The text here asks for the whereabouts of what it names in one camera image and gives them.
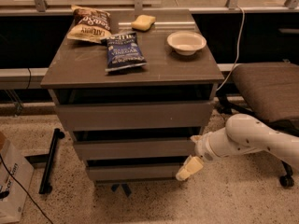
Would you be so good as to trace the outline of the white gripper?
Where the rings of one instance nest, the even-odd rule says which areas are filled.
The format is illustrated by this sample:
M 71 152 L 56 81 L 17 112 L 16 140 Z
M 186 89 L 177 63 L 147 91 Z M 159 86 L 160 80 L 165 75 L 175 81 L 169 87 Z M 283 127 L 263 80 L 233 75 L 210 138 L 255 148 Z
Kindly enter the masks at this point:
M 204 162 L 218 161 L 221 158 L 213 151 L 209 141 L 210 136 L 211 133 L 191 136 L 190 139 L 195 143 L 194 152 L 196 156 L 189 156 L 179 168 L 176 174 L 178 181 L 184 181 L 200 171 L 204 166 Z

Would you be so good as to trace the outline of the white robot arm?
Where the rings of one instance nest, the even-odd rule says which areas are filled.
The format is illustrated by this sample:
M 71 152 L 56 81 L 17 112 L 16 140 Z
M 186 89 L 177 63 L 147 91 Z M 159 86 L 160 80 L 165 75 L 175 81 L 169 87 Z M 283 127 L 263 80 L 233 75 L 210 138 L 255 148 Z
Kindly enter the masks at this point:
M 194 156 L 189 156 L 176 174 L 184 181 L 203 168 L 205 162 L 220 158 L 266 151 L 280 159 L 286 170 L 279 182 L 292 187 L 292 168 L 299 168 L 299 137 L 271 129 L 253 116 L 236 114 L 225 127 L 204 135 L 193 135 Z

